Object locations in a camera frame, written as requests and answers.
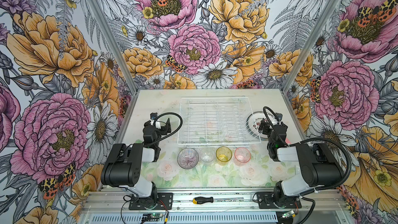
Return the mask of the pink glass cup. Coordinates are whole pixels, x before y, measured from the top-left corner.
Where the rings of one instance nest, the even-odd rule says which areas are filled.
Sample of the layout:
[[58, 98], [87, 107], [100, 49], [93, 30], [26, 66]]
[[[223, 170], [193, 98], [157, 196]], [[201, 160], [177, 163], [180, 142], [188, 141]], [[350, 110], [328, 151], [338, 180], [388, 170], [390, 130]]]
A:
[[233, 159], [234, 163], [241, 167], [246, 165], [251, 160], [251, 153], [245, 147], [238, 147], [234, 151]]

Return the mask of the green circuit board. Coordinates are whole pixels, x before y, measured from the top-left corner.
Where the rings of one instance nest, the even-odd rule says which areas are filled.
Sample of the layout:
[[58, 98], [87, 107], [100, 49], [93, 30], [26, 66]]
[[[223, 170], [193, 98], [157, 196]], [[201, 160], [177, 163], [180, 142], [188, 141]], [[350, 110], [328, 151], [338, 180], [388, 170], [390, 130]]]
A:
[[159, 213], [148, 213], [148, 214], [144, 214], [141, 218], [141, 223], [145, 223], [145, 222], [158, 222], [163, 220], [166, 217], [166, 214], [159, 214]]

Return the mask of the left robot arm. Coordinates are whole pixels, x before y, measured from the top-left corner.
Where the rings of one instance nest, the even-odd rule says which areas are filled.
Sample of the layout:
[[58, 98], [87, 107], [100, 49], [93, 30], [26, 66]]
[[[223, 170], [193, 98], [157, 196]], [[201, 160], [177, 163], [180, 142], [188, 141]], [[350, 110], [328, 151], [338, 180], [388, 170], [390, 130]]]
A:
[[138, 207], [154, 209], [160, 204], [157, 188], [141, 176], [141, 167], [143, 163], [157, 162], [160, 139], [171, 132], [169, 120], [163, 125], [150, 120], [144, 124], [143, 142], [113, 145], [101, 172], [101, 183], [131, 193], [131, 201]]

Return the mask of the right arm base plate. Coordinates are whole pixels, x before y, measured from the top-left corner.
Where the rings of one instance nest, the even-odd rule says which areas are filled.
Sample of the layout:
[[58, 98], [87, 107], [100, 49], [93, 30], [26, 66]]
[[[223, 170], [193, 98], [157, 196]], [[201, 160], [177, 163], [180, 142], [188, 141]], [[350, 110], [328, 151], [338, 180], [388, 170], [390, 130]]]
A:
[[259, 209], [301, 209], [299, 198], [287, 197], [285, 195], [275, 196], [273, 192], [257, 192], [257, 203]]

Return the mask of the black yellow screwdriver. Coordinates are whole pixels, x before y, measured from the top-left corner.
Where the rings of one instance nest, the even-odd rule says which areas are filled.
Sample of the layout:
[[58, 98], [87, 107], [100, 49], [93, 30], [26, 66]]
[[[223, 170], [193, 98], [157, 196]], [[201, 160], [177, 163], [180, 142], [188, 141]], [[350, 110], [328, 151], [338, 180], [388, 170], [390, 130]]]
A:
[[214, 197], [195, 197], [192, 200], [193, 204], [202, 205], [205, 203], [214, 203], [214, 201], [230, 201], [230, 200], [242, 200], [243, 198], [214, 198]]

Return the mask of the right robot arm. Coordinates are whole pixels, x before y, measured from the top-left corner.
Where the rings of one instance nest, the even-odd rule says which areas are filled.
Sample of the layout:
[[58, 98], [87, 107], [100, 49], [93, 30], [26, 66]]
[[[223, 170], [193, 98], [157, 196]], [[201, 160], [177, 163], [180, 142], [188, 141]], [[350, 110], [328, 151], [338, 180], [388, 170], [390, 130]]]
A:
[[259, 204], [271, 202], [276, 207], [293, 207], [300, 197], [333, 189], [345, 182], [352, 162], [344, 147], [331, 139], [310, 138], [287, 144], [287, 126], [282, 122], [262, 119], [258, 131], [268, 138], [267, 150], [274, 162], [297, 162], [300, 172], [276, 183], [272, 194]]

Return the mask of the white vented panel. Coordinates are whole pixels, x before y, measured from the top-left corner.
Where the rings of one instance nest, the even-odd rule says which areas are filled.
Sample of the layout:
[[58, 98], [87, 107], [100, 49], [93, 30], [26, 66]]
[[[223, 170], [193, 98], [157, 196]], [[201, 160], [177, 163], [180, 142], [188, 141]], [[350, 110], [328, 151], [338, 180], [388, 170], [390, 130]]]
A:
[[[139, 224], [143, 213], [94, 214], [87, 224]], [[170, 213], [169, 224], [275, 224], [275, 212]]]

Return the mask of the yellow glass cup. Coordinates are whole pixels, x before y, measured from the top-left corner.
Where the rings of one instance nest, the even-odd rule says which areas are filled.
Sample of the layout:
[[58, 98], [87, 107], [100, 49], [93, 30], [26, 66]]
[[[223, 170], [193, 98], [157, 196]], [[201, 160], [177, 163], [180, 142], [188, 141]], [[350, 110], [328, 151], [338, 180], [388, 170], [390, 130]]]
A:
[[217, 163], [221, 166], [227, 165], [232, 159], [232, 151], [230, 148], [221, 146], [216, 150]]

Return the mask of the white wire dish rack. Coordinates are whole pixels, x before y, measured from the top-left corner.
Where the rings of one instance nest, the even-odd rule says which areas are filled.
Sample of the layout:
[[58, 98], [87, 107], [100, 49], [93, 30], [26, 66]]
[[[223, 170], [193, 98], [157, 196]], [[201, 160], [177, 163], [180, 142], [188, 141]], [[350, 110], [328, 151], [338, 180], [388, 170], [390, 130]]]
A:
[[246, 129], [254, 113], [248, 97], [184, 97], [180, 100], [183, 124], [177, 144], [183, 147], [248, 147], [261, 140]]

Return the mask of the striped small bowl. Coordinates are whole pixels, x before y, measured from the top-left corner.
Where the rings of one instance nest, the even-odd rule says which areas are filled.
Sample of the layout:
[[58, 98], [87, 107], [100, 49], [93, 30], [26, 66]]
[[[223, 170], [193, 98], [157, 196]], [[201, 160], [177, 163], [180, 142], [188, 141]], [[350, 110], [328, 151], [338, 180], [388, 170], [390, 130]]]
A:
[[199, 153], [193, 148], [183, 149], [177, 157], [178, 165], [185, 170], [194, 168], [198, 162]]

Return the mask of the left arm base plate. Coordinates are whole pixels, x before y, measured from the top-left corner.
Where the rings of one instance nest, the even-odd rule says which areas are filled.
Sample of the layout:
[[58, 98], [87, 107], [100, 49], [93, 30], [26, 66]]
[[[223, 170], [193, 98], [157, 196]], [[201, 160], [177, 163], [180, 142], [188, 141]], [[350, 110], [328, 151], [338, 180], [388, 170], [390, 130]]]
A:
[[164, 211], [165, 208], [171, 210], [173, 206], [173, 196], [172, 193], [158, 193], [157, 201], [155, 201], [153, 197], [138, 198], [137, 200], [130, 201], [128, 208], [131, 211]]

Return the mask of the clear glass cup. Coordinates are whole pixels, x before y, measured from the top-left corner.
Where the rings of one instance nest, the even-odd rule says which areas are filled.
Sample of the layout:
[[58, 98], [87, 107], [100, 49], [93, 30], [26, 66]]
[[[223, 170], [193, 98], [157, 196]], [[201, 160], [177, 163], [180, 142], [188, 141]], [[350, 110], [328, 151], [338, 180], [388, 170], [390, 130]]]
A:
[[216, 152], [211, 147], [203, 147], [200, 149], [200, 160], [203, 164], [211, 164], [214, 162]]

